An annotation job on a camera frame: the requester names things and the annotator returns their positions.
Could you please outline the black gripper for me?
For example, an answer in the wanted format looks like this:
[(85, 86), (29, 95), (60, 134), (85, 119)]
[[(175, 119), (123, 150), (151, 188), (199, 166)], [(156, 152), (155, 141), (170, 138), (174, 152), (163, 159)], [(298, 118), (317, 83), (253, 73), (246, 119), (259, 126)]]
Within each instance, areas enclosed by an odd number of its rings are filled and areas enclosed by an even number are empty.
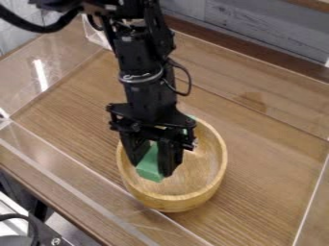
[[(123, 84), (125, 102), (107, 106), (111, 115), (111, 129), (119, 132), (119, 138), (129, 162), (136, 166), (150, 148), (150, 141), (138, 135), (146, 126), (174, 125), (186, 115), (178, 110), (178, 96), (187, 96), (190, 91), (176, 90), (174, 78), (148, 81), (119, 79)], [(158, 168), (164, 177), (174, 174), (182, 163), (183, 149), (170, 139), (158, 143)]]

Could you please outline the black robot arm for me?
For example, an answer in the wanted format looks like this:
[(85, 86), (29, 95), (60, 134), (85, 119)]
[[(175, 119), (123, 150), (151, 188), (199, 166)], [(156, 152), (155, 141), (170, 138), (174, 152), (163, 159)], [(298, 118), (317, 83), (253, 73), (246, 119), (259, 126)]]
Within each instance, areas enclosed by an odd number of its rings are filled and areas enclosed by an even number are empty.
[(175, 33), (166, 24), (159, 0), (28, 0), (37, 8), (83, 12), (105, 35), (117, 60), (117, 80), (125, 101), (111, 103), (111, 129), (134, 166), (151, 149), (155, 168), (170, 177), (182, 163), (183, 152), (194, 149), (196, 122), (178, 110), (180, 91), (175, 70), (182, 68), (170, 54), (176, 48)]

